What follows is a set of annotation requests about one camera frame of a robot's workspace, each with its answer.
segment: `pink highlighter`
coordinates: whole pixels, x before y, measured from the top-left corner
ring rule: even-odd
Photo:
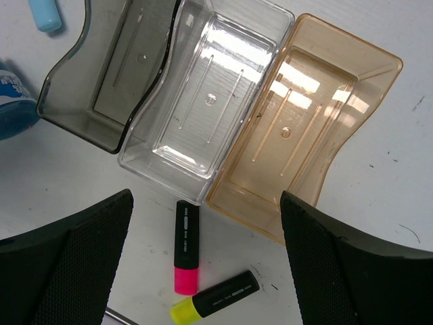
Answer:
[[[198,292],[200,243],[200,208],[186,201],[176,206],[175,292],[195,295]]]

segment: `light blue marker cap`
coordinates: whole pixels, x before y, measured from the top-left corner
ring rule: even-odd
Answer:
[[[28,0],[37,28],[44,33],[62,27],[55,0]]]

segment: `highlighter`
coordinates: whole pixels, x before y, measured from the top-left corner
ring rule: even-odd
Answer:
[[[222,310],[259,290],[251,271],[246,271],[190,297],[170,310],[176,325],[188,325]]]
[[[194,295],[198,291],[200,208],[186,201],[176,206],[175,292]]]

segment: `yellow highlighter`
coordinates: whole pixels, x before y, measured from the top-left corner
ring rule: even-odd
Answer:
[[[252,272],[243,272],[173,306],[171,318],[176,325],[197,322],[255,293],[259,288]]]

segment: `plastic tray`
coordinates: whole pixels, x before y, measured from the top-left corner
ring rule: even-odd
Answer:
[[[117,153],[165,67],[181,0],[85,0],[74,47],[49,72],[43,119]]]
[[[181,8],[164,82],[134,120],[119,163],[201,204],[294,17],[261,0]]]
[[[403,63],[302,15],[208,197],[209,205],[283,242],[283,190],[317,204],[344,142],[379,106]]]

